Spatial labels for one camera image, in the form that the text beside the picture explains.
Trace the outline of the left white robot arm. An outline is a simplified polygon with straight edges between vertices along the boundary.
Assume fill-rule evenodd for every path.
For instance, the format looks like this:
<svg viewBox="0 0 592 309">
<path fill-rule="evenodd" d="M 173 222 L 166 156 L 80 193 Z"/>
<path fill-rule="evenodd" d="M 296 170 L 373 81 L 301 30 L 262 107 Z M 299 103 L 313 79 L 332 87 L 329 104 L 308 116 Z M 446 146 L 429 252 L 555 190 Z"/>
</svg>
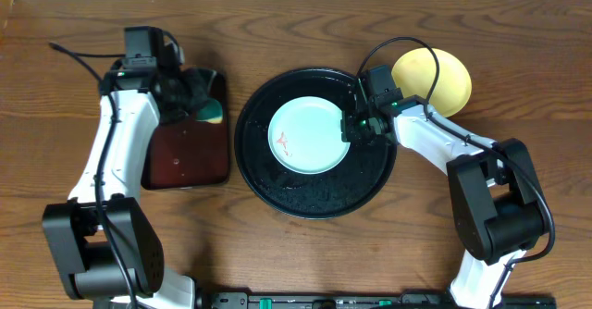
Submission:
<svg viewBox="0 0 592 309">
<path fill-rule="evenodd" d="M 193 278 L 164 262 L 141 209 L 154 131 L 207 103 L 217 74 L 204 68 L 112 69 L 99 81 L 100 120 L 79 181 L 43 212 L 43 233 L 66 295 L 117 308 L 197 308 Z"/>
</svg>

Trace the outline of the green yellow sponge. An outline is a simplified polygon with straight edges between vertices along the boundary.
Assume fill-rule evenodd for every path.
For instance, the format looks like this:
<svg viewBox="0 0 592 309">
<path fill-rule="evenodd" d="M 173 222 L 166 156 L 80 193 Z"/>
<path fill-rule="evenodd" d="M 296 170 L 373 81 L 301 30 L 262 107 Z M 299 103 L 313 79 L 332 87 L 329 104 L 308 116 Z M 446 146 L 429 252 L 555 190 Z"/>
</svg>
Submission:
<svg viewBox="0 0 592 309">
<path fill-rule="evenodd" d="M 209 98 L 204 106 L 196 112 L 194 119 L 197 122 L 221 124 L 224 119 L 223 106 L 215 98 Z"/>
</svg>

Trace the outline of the light blue plate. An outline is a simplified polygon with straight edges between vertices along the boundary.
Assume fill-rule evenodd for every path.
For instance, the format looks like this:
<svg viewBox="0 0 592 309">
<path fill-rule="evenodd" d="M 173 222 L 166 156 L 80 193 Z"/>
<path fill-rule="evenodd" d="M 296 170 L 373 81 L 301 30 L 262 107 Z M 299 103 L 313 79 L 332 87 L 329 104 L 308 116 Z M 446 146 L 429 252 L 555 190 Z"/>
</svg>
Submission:
<svg viewBox="0 0 592 309">
<path fill-rule="evenodd" d="M 316 175 L 336 167 L 350 144 L 341 138 L 342 111 L 316 96 L 295 98 L 272 116 L 267 142 L 272 155 L 287 169 Z"/>
</svg>

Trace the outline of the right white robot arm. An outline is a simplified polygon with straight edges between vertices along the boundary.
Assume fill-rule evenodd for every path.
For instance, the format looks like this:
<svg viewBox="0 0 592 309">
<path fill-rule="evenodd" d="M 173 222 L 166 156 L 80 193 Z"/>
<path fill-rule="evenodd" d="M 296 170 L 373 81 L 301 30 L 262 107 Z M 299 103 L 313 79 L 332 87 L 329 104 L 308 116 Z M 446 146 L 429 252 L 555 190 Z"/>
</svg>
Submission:
<svg viewBox="0 0 592 309">
<path fill-rule="evenodd" d="M 462 308 L 494 308 L 514 268 L 549 253 L 555 226 L 530 154 L 517 139 L 478 136 L 413 96 L 359 101 L 344 111 L 345 142 L 384 136 L 421 155 L 448 178 L 465 248 L 449 292 Z"/>
</svg>

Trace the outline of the yellow plate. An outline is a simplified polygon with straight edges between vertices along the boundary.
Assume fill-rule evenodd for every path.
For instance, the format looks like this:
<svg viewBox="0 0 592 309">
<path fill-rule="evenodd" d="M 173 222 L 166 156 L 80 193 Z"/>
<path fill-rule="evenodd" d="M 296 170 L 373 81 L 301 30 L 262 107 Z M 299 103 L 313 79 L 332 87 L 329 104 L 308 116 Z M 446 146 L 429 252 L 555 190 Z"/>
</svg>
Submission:
<svg viewBox="0 0 592 309">
<path fill-rule="evenodd" d="M 472 91 L 471 77 L 457 57 L 440 49 L 434 49 L 434 53 L 438 58 L 439 75 L 429 103 L 443 117 L 451 117 L 468 103 Z M 391 71 L 395 84 L 405 97 L 418 95 L 424 99 L 427 99 L 435 74 L 434 57 L 425 48 L 404 54 Z"/>
</svg>

